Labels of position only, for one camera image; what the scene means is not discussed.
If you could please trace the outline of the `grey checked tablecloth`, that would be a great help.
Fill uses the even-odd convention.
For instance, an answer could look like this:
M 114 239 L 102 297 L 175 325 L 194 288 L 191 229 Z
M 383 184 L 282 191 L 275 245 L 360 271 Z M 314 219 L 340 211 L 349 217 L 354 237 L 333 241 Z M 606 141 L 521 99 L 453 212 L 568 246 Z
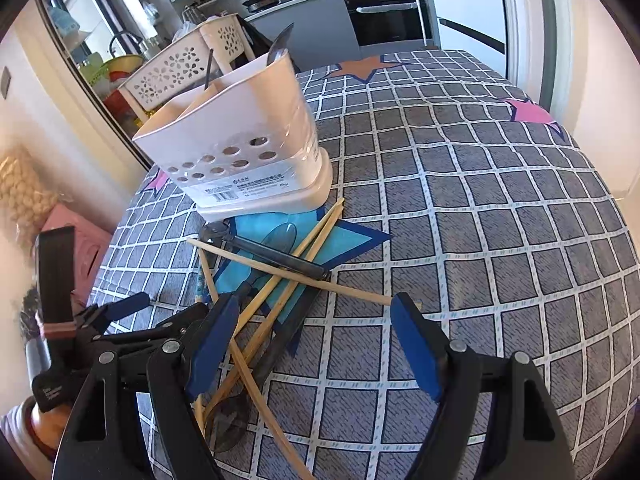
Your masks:
M 639 413 L 639 253 L 570 134 L 463 51 L 297 77 L 343 219 L 335 284 L 410 295 L 452 340 L 527 354 L 579 479 L 602 477 Z M 436 412 L 390 312 L 320 292 L 262 385 L 316 479 L 401 479 Z

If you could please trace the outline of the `wooden chopstick crossing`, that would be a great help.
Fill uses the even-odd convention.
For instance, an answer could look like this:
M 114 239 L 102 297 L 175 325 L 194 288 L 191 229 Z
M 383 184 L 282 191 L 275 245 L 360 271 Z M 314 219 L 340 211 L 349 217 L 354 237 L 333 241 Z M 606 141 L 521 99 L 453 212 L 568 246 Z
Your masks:
M 316 244 L 320 240 L 320 233 L 324 229 L 324 226 L 332 218 L 337 219 L 340 216 L 340 213 L 337 211 L 337 209 L 342 206 L 342 203 L 344 203 L 344 200 L 341 198 L 326 212 L 326 214 L 318 221 L 318 223 L 309 232 L 309 234 L 298 244 L 298 246 L 293 250 L 291 254 L 291 262 L 280 263 L 280 261 L 277 261 L 276 263 L 271 263 L 271 266 L 275 266 L 276 268 L 285 268 L 285 270 L 298 274 L 304 274 L 307 275 L 308 278 L 320 276 L 319 271 L 311 269 L 310 263 L 314 256 L 311 255 L 310 246 L 312 244 Z M 244 325 L 254 315 L 265 298 L 271 294 L 271 292 L 277 286 L 281 279 L 279 275 L 276 275 L 274 278 L 276 279 L 276 281 L 272 285 L 267 285 L 268 290 L 264 294 L 262 292 L 258 292 L 257 298 L 250 300 L 248 305 L 241 312 L 233 336 L 236 336 L 236 334 L 239 333 L 240 330 L 242 330 Z

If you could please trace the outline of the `white utensil holder caddy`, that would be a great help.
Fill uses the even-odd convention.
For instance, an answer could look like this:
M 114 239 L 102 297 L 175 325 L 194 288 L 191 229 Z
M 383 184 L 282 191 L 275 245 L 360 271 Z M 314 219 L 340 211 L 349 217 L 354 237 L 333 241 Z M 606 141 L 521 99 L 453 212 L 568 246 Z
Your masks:
M 326 203 L 332 164 L 287 53 L 175 96 L 134 143 L 206 222 Z

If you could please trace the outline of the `pink box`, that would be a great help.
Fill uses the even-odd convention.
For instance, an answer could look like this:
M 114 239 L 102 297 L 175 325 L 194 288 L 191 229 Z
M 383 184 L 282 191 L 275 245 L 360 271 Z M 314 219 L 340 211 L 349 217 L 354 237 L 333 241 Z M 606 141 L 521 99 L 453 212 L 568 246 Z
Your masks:
M 78 304 L 85 307 L 88 306 L 90 292 L 112 234 L 62 203 L 57 203 L 42 229 L 50 231 L 64 226 L 72 226 L 75 229 L 73 296 Z

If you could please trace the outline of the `dark metal chopstick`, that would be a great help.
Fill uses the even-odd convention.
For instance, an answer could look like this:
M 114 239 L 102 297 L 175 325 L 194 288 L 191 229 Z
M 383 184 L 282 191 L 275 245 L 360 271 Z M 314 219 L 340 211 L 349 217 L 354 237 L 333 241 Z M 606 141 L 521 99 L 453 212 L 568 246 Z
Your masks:
M 212 74 L 213 60 L 214 60 L 214 50 L 209 49 L 207 63 L 206 63 L 205 80 L 204 80 L 204 86 L 203 86 L 204 91 L 206 91 L 209 86 L 210 75 Z

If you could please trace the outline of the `white perforated plastic basket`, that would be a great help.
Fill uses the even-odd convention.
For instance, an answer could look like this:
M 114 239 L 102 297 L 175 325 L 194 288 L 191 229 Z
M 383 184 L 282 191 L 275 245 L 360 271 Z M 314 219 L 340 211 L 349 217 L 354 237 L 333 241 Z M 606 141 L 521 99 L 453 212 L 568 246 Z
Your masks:
M 211 18 L 143 64 L 118 91 L 134 114 L 146 122 L 174 96 L 204 84 L 209 49 L 214 50 L 211 77 L 232 72 L 238 60 L 255 58 L 236 14 Z

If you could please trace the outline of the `black built-in oven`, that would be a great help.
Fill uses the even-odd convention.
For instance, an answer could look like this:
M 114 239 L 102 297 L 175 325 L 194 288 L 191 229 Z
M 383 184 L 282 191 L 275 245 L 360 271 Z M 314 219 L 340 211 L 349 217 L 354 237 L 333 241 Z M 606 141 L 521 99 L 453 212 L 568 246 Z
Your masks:
M 360 47 L 433 42 L 427 0 L 344 0 Z

